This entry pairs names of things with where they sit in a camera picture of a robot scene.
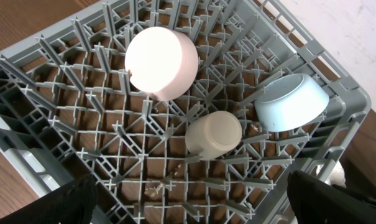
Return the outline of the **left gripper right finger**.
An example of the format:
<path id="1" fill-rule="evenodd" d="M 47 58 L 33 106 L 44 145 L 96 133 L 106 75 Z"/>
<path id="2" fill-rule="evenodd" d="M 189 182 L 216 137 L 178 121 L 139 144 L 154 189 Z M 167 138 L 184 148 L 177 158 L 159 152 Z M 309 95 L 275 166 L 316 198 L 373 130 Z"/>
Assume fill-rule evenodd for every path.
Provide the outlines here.
<path id="1" fill-rule="evenodd" d="M 287 195 L 299 224 L 376 223 L 376 198 L 328 185 L 302 171 L 288 175 Z"/>

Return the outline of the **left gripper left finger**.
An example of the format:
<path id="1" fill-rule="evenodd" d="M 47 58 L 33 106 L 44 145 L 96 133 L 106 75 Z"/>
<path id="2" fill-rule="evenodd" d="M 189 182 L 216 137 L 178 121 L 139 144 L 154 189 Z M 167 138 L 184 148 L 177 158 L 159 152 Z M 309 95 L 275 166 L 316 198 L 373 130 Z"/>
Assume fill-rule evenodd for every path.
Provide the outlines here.
<path id="1" fill-rule="evenodd" d="M 89 224 L 97 202 L 95 180 L 88 174 L 1 218 L 0 224 Z"/>

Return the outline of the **white napkin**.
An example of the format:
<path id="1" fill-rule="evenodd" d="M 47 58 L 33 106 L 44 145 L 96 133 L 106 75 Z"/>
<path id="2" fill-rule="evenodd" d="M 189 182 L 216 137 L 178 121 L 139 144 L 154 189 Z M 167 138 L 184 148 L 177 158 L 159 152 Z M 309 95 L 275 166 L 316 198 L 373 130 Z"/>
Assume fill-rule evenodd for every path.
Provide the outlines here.
<path id="1" fill-rule="evenodd" d="M 339 161 L 331 159 L 325 164 L 317 165 L 316 177 L 325 184 L 346 187 L 345 172 Z"/>

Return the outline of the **light blue bowl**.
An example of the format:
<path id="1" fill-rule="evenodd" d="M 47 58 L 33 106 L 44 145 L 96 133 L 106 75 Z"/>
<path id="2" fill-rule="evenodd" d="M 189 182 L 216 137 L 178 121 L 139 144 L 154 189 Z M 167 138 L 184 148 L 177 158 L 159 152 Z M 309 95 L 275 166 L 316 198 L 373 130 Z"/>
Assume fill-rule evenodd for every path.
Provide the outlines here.
<path id="1" fill-rule="evenodd" d="M 267 131 L 282 132 L 303 126 L 319 116 L 329 95 L 305 73 L 281 77 L 254 101 L 260 123 Z"/>

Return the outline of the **white plastic cup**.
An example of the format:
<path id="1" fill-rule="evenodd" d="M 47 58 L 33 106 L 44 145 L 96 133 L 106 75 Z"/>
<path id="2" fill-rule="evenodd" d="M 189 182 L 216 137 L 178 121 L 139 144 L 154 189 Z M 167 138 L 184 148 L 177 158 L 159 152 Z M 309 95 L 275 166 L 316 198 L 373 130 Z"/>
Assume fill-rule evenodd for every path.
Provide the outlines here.
<path id="1" fill-rule="evenodd" d="M 187 150 L 205 161 L 235 149 L 241 139 L 242 126 L 227 111 L 216 111 L 197 119 L 189 125 L 185 134 Z"/>

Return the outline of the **pink bowl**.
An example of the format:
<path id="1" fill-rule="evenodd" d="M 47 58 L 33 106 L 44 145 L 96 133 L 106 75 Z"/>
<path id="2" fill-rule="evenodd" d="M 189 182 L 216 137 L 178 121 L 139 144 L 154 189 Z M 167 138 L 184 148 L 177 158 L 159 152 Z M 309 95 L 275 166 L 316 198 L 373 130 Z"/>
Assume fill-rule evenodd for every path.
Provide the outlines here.
<path id="1" fill-rule="evenodd" d="M 158 101 L 170 101 L 192 86 L 199 57 L 188 36 L 157 26 L 133 38 L 124 65 L 134 87 Z"/>

